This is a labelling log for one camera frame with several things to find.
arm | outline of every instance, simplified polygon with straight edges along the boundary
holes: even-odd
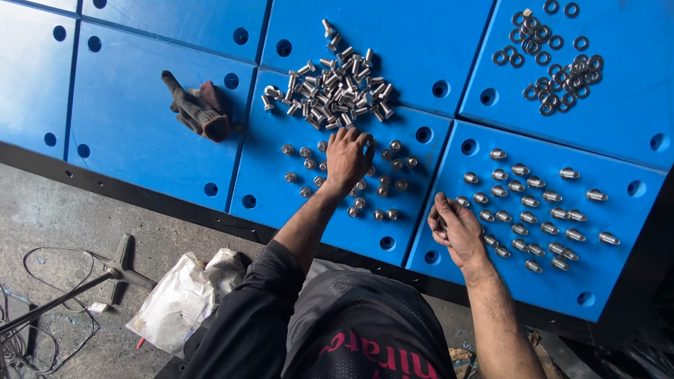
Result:
[[[218,307],[183,378],[279,378],[288,321],[330,217],[372,165],[369,134],[340,128],[328,143],[328,179],[281,228]]]
[[[438,216],[447,223],[446,232]],[[517,324],[510,294],[487,257],[475,215],[440,192],[427,221],[434,240],[447,247],[466,280],[477,355],[485,377],[545,379],[541,363]]]

man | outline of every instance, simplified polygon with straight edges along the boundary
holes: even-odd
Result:
[[[332,270],[298,298],[330,217],[372,165],[371,139],[355,127],[330,135],[326,182],[222,300],[183,378],[455,378],[440,323],[412,287]],[[466,279],[484,377],[544,379],[475,215],[440,192],[428,224]]]

metal stand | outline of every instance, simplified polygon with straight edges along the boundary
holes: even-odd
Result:
[[[124,287],[122,287],[121,283],[129,283],[153,290],[153,288],[157,286],[157,282],[152,281],[129,268],[129,261],[133,253],[134,241],[135,239],[132,235],[128,233],[124,234],[122,240],[119,242],[119,246],[117,247],[117,251],[115,252],[115,257],[113,260],[109,260],[99,256],[98,254],[89,252],[89,254],[91,254],[94,259],[102,262],[106,266],[106,270],[103,275],[88,281],[87,283],[73,289],[61,297],[58,297],[46,304],[40,305],[34,310],[8,322],[7,324],[1,325],[0,335],[3,335],[4,333],[16,328],[19,325],[35,320],[46,311],[65,303],[80,293],[83,293],[107,280],[111,280],[113,282],[113,288],[111,289],[108,298],[108,302],[113,305],[119,302],[120,295],[124,290]]]

gray floor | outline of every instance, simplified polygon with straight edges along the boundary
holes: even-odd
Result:
[[[78,247],[112,258],[124,233],[136,237],[135,269],[159,281],[185,252],[208,261],[221,247],[246,253],[254,259],[262,245],[215,230],[186,223],[91,194],[33,174],[0,165],[0,285],[8,293],[43,304],[60,292],[30,277],[24,254],[40,246]],[[70,289],[88,273],[91,263],[78,252],[40,250],[27,266],[37,277],[59,288]],[[100,267],[94,267],[94,274]],[[101,301],[107,287],[95,288],[78,298]],[[63,367],[50,378],[152,378],[169,360],[161,350],[145,344],[136,350],[139,337],[124,325],[147,297],[145,289],[130,287],[122,304],[95,315],[100,328]],[[470,310],[426,297],[443,325],[450,347],[474,346]],[[86,314],[58,307],[42,317],[41,327],[59,341],[59,361],[72,352],[92,330]],[[38,365],[49,366],[53,344],[38,334]]]

white plastic bag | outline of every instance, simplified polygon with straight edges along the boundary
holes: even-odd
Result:
[[[194,253],[183,254],[126,327],[159,349],[183,358],[185,341],[243,280],[245,270],[238,254],[220,249],[205,270]]]

